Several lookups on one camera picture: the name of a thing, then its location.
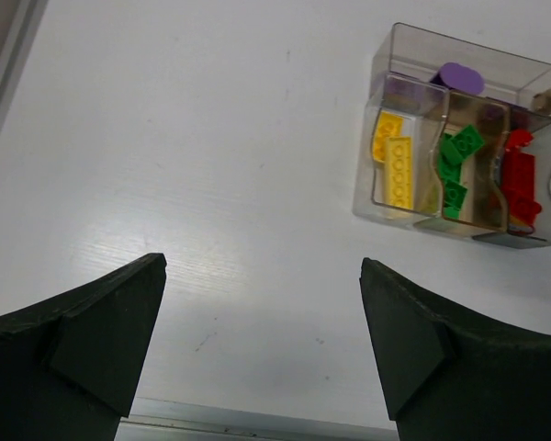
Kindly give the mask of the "green rounded lego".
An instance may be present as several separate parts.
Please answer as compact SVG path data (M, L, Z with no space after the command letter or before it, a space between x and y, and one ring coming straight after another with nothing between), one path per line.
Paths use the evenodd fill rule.
M449 164L460 165L484 145L478 130L473 125L467 125L456 134L443 134L440 153Z

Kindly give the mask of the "purple tan flower lego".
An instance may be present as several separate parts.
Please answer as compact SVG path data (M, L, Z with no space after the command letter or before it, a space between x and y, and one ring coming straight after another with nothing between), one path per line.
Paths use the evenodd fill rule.
M423 115L444 102L445 92L429 83L411 77L391 75L385 84L384 103L387 107Z

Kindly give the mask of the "long yellow lego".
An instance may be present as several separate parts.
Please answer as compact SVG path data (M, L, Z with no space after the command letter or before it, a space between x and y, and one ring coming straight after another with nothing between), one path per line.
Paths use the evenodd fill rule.
M388 138L384 162L384 198L389 206L413 209L412 137Z

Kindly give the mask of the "purple rounded lego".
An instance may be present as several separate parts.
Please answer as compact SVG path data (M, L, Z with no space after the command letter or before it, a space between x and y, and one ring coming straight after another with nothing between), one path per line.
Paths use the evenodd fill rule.
M478 71L457 62L442 65L431 79L431 83L477 96L485 88L485 81Z

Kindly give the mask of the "green rectangular lego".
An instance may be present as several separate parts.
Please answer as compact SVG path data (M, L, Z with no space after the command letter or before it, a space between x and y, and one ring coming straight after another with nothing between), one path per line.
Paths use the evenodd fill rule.
M461 164L450 164L441 154L438 158L437 167L442 181L460 182Z

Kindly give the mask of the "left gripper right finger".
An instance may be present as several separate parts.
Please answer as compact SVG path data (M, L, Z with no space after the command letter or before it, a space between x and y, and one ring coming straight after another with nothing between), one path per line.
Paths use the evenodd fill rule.
M492 319L377 260L360 289L402 440L551 440L551 335Z

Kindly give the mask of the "yellow lego brick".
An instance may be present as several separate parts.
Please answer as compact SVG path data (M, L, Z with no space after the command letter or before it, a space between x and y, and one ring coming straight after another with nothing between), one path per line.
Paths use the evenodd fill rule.
M399 137L403 124L403 117L387 111L380 112L372 136L372 156L376 162L383 163L385 161L386 141L388 138Z

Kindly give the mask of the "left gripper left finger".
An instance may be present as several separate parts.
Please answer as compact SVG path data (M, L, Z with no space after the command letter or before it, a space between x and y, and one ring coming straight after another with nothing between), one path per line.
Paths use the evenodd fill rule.
M166 259L0 316L0 440L112 440L129 416L161 307Z

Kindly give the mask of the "red rounded lego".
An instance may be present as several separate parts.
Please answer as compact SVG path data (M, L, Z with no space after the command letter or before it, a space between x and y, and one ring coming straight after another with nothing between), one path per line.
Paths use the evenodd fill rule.
M512 130L505 143L505 152L518 152L527 147L534 139L533 134L525 129Z

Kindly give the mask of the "small green square lego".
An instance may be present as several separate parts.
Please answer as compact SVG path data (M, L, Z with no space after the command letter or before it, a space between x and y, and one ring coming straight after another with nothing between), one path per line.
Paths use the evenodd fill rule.
M444 216L448 219L458 219L463 208L467 188L456 181L444 181Z

